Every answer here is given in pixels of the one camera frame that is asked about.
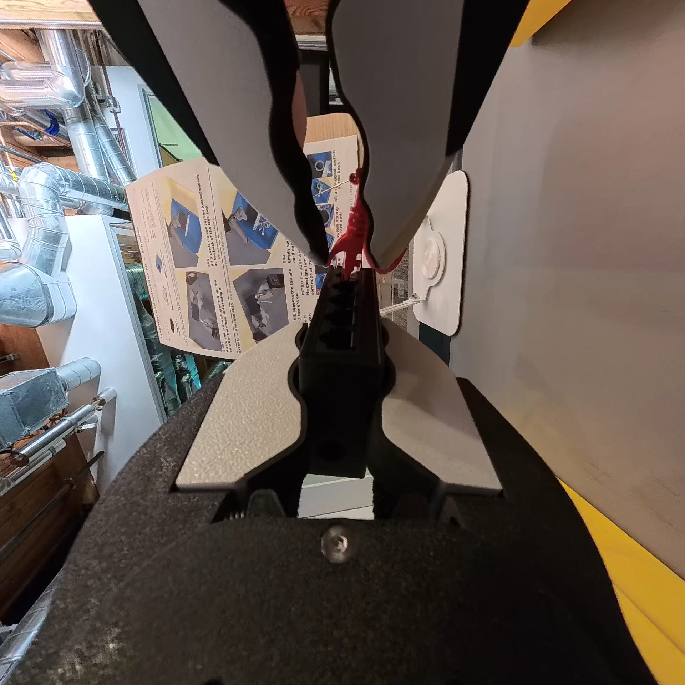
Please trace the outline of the silver ventilation duct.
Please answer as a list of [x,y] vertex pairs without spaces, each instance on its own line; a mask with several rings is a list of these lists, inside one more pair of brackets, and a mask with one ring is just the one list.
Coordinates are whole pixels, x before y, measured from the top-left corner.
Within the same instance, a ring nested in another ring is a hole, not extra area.
[[38,29],[42,62],[1,66],[1,105],[13,116],[36,112],[47,135],[65,133],[82,174],[128,186],[133,168],[108,127],[92,82],[85,53],[71,30]]
[[22,170],[16,192],[28,232],[18,258],[1,265],[1,324],[39,328],[71,319],[77,303],[63,269],[70,236],[62,202],[126,210],[124,188],[40,162]]
[[6,684],[40,633],[62,582],[60,571],[1,644],[1,684]]

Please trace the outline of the instruction poster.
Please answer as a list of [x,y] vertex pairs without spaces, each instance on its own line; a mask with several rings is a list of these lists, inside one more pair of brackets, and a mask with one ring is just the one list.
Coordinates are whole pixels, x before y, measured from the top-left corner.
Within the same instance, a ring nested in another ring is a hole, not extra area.
[[327,267],[196,158],[125,190],[163,345],[235,360],[291,323],[312,320]]

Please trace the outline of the black ethernet switch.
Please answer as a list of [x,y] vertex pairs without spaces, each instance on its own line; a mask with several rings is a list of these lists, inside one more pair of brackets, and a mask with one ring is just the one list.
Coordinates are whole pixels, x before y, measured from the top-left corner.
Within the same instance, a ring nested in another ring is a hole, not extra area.
[[296,387],[306,408],[309,473],[361,479],[373,416],[388,380],[375,272],[348,279],[330,267],[313,317],[299,336]]

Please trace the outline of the white stand base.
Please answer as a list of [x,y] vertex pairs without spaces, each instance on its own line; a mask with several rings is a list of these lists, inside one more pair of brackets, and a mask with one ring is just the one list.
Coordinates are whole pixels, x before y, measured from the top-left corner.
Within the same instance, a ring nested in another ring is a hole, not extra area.
[[455,336],[461,321],[467,237],[468,177],[462,170],[445,177],[413,239],[409,297],[382,308],[389,316],[412,308],[420,323]]

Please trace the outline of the grey square duct box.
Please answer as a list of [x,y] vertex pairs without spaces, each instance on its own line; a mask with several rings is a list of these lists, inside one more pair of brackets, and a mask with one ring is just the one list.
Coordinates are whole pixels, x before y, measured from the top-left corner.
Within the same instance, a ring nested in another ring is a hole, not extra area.
[[9,372],[1,376],[1,450],[40,429],[69,404],[68,395],[101,374],[89,357],[45,369]]

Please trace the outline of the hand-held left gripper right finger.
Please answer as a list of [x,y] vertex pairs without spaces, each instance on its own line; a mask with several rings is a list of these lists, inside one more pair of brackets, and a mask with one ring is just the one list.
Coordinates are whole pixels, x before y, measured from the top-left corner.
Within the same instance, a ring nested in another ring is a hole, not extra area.
[[369,433],[375,518],[437,517],[447,497],[503,492],[456,376],[382,319],[385,372]]

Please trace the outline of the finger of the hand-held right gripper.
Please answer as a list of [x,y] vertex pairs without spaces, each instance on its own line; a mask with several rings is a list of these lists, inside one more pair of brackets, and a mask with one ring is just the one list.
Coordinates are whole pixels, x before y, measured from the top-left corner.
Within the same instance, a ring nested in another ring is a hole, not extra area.
[[387,269],[447,175],[463,1],[335,1],[327,38],[364,139],[369,260]]
[[317,264],[328,261],[293,118],[299,50],[283,1],[141,1],[218,166]]

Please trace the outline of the instruction sheet on board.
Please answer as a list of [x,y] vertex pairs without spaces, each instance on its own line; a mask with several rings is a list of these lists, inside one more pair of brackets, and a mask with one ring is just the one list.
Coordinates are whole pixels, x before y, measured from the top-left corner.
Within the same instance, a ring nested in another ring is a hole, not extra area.
[[307,118],[305,143],[329,141],[358,135],[357,125],[348,113],[334,112],[325,115],[309,116]]

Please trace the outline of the brown wooden beam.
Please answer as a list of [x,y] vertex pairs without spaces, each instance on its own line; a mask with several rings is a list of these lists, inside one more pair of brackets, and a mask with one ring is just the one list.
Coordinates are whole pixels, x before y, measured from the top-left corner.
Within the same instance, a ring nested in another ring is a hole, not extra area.
[[296,35],[323,35],[330,1],[285,1]]

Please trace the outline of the shiny metal rod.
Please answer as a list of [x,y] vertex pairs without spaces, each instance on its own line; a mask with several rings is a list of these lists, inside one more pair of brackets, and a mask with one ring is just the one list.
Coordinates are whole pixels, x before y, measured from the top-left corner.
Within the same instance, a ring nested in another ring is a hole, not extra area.
[[98,412],[116,398],[116,391],[112,388],[104,389],[92,398],[89,404],[82,405],[74,412],[61,418],[55,425],[31,439],[18,450],[10,451],[10,460],[15,465],[25,466],[31,459],[50,450],[67,436],[78,432],[82,425],[96,417]]

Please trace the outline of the yellow plastic bin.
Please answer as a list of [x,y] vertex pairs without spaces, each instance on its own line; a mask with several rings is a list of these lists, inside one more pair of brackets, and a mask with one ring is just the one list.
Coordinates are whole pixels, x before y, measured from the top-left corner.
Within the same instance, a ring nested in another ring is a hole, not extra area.
[[684,580],[567,484],[634,642],[659,684],[684,683]]
[[512,48],[520,47],[570,2],[569,0],[529,1],[509,46]]

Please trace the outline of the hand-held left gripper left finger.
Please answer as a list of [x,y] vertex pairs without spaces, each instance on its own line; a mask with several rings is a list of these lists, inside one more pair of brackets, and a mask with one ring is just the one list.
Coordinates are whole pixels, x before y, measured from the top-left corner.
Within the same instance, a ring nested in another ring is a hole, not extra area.
[[253,492],[270,489],[287,515],[298,515],[307,467],[297,450],[306,409],[294,378],[296,343],[307,329],[286,325],[224,372],[176,476],[179,492],[227,492],[241,506]]

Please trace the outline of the green tinted window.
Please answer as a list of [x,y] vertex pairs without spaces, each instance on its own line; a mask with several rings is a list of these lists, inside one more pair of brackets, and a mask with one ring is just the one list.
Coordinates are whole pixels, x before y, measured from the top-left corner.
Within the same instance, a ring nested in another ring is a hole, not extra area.
[[170,112],[150,90],[142,89],[142,96],[153,142],[156,146],[160,167],[202,157],[200,149],[192,142]]

